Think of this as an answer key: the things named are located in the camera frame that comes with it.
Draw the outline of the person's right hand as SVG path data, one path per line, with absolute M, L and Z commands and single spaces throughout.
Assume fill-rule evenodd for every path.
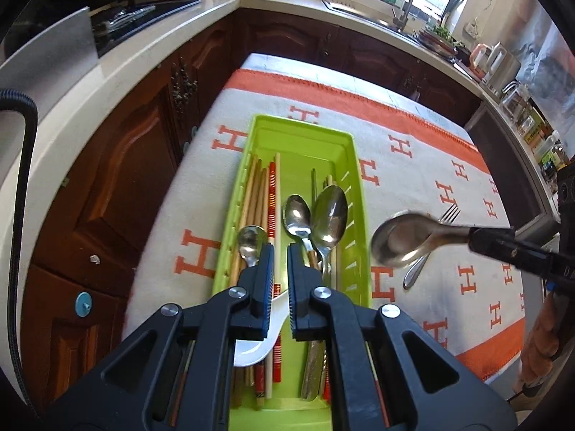
M 526 384 L 535 383 L 553 368 L 552 357 L 557 353 L 560 344 L 557 334 L 553 331 L 556 317 L 553 295 L 549 294 L 543 302 L 520 354 L 519 378 Z

